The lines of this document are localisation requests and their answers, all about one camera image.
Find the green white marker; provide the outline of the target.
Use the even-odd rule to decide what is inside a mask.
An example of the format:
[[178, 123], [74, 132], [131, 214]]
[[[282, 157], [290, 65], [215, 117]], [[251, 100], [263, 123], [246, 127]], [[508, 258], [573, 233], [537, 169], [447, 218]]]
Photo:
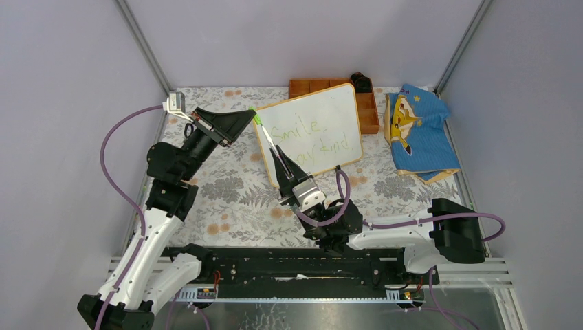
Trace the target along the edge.
[[262, 123], [259, 123], [258, 125], [261, 128], [261, 130], [263, 131], [263, 135], [265, 136], [267, 143], [269, 144], [270, 150], [274, 152], [276, 159], [278, 160], [280, 165], [283, 167], [283, 170], [285, 172], [286, 177], [288, 179], [291, 178], [292, 173], [288, 169], [287, 165], [284, 163], [284, 160], [281, 157], [281, 154], [279, 153], [279, 151], [277, 150], [276, 145], [273, 142], [272, 138], [270, 137], [269, 133], [267, 132], [267, 129], [264, 127], [264, 125]]

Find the yellow framed whiteboard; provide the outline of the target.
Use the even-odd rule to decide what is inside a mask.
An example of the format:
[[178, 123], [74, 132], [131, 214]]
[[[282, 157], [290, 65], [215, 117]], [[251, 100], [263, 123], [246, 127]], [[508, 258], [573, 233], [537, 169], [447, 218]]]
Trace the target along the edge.
[[349, 83], [262, 107], [257, 114], [263, 125], [253, 126], [274, 187], [278, 183], [266, 135], [288, 158], [313, 175], [363, 157], [356, 94]]

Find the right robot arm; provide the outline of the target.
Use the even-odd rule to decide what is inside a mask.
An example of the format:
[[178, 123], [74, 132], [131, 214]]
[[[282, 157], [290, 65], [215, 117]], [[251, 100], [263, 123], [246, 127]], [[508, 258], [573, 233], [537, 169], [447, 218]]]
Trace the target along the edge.
[[411, 283], [434, 266], [479, 264], [485, 251], [475, 212], [449, 199], [433, 199], [429, 208], [402, 216], [366, 219], [351, 198], [349, 176], [334, 170], [339, 198], [327, 202], [314, 176], [292, 161], [279, 146], [269, 149], [280, 193], [302, 223], [304, 236], [335, 256], [347, 250], [400, 249], [394, 273]]

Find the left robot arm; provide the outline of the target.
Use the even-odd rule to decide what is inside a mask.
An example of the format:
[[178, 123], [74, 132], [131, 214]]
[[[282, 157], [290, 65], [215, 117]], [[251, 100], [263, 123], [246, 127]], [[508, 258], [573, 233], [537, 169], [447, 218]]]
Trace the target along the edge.
[[256, 116], [255, 109], [213, 113], [197, 108], [188, 115], [181, 106], [161, 107], [186, 120], [192, 132], [181, 147], [165, 142], [147, 154], [152, 186], [141, 208], [112, 181], [113, 188], [137, 212], [140, 223], [118, 266], [98, 290], [85, 294], [77, 310], [90, 329], [150, 329], [160, 309], [190, 281], [203, 283], [213, 273], [210, 253], [189, 245], [160, 275], [151, 278], [169, 239], [183, 224], [197, 196], [188, 183], [218, 146], [230, 146]]

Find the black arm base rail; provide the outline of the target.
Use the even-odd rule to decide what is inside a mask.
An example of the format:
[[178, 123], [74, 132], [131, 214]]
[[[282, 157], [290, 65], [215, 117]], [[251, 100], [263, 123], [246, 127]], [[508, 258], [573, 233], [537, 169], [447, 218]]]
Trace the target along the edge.
[[167, 247], [162, 256], [175, 259], [192, 252], [202, 258], [193, 285], [217, 289], [223, 300], [360, 300], [384, 298], [386, 289], [416, 290], [439, 283], [436, 270], [406, 270], [402, 250], [345, 250], [332, 256], [317, 248]]

